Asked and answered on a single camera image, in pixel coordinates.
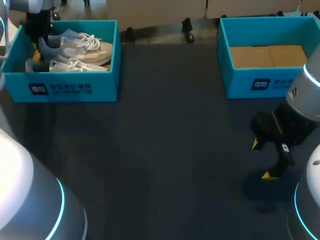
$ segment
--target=sneaker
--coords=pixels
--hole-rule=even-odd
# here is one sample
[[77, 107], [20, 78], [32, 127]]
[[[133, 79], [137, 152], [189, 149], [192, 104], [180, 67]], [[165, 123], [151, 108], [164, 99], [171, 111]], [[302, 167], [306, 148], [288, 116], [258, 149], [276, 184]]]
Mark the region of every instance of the sneaker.
[[57, 56], [55, 60], [49, 62], [38, 62], [28, 59], [25, 62], [26, 73], [37, 72], [106, 72], [108, 69], [103, 66], [83, 63], [77, 59], [67, 59], [63, 56]]
[[66, 58], [75, 58], [83, 63], [103, 65], [112, 57], [113, 45], [101, 41], [94, 35], [77, 33], [70, 29], [56, 36], [48, 36], [48, 45], [43, 39], [39, 39], [39, 49], [43, 55], [51, 55], [51, 58], [62, 55]]

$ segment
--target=glowing blue ring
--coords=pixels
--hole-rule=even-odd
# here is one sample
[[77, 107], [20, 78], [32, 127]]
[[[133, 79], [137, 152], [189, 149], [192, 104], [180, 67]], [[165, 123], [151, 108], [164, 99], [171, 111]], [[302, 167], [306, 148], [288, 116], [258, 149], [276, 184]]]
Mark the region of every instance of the glowing blue ring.
[[2, 26], [3, 26], [3, 31], [5, 31], [6, 30], [6, 27], [5, 27], [5, 22], [2, 20], [2, 18], [0, 17], [0, 21], [1, 21], [1, 23], [2, 23]]
[[295, 192], [294, 192], [294, 205], [295, 205], [295, 210], [296, 210], [296, 214], [298, 215], [298, 218], [300, 219], [300, 222], [302, 224], [302, 226], [304, 227], [304, 229], [310, 234], [310, 236], [314, 239], [314, 240], [318, 240], [307, 228], [307, 226], [305, 225], [304, 221], [302, 221], [299, 211], [298, 211], [298, 207], [297, 207], [297, 201], [296, 201], [296, 196], [297, 196], [297, 189], [298, 189], [298, 185], [299, 183], [296, 185], [295, 188]]
[[59, 185], [60, 185], [60, 188], [61, 188], [61, 197], [62, 197], [62, 201], [61, 201], [61, 208], [60, 208], [60, 213], [59, 213], [59, 216], [58, 216], [58, 219], [56, 220], [55, 222], [55, 225], [53, 226], [51, 232], [49, 233], [49, 235], [46, 237], [45, 240], [50, 240], [52, 238], [52, 236], [55, 234], [58, 226], [59, 226], [59, 223], [61, 221], [61, 218], [62, 218], [62, 214], [64, 213], [64, 208], [65, 208], [65, 192], [64, 192], [64, 189], [60, 183], [60, 181], [57, 179]]
[[303, 71], [304, 74], [318, 87], [320, 87], [320, 82], [318, 82], [317, 80], [315, 80], [315, 78], [313, 76], [311, 76], [311, 74], [307, 71], [306, 65], [303, 66]]

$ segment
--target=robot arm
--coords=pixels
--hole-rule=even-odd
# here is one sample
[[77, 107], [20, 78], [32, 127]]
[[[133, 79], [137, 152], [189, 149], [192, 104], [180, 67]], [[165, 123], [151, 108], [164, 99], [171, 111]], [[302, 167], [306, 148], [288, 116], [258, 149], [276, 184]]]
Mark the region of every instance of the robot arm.
[[9, 54], [7, 29], [9, 10], [26, 13], [26, 34], [36, 42], [39, 37], [47, 38], [50, 9], [54, 3], [54, 0], [0, 0], [0, 38], [5, 34], [5, 55], [0, 56], [0, 60], [6, 60]]
[[320, 44], [303, 66], [286, 94], [286, 102], [272, 112], [258, 112], [251, 121], [256, 136], [253, 150], [261, 150], [267, 142], [274, 143], [278, 161], [262, 177], [281, 177], [289, 165], [294, 165], [291, 152], [301, 145], [320, 122]]

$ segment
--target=blue box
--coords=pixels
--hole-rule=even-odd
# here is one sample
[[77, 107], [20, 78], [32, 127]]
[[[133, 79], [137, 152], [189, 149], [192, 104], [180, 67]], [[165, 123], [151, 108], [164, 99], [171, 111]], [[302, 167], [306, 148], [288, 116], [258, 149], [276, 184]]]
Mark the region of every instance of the blue box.
[[[27, 59], [32, 59], [35, 47], [18, 29], [9, 58], [2, 65], [5, 86], [16, 103], [115, 102], [117, 101], [121, 69], [121, 41], [116, 20], [54, 21], [54, 29], [63, 33], [71, 29], [87, 33], [113, 44], [110, 71], [96, 72], [25, 72]], [[44, 87], [42, 94], [32, 87]]]
[[[228, 99], [280, 98], [302, 67], [236, 68], [230, 47], [301, 45], [309, 58], [320, 43], [320, 26], [312, 16], [222, 18], [217, 42]], [[254, 87], [256, 82], [263, 87]]]

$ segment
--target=dark gray floor mat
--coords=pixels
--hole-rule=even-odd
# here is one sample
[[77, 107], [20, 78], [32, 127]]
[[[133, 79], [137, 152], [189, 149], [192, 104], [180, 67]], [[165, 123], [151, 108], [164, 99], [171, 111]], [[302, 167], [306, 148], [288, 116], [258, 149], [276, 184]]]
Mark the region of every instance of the dark gray floor mat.
[[252, 151], [250, 121], [283, 99], [227, 100], [214, 44], [123, 46], [116, 103], [28, 105], [22, 143], [86, 208], [93, 240], [289, 240], [296, 166]]

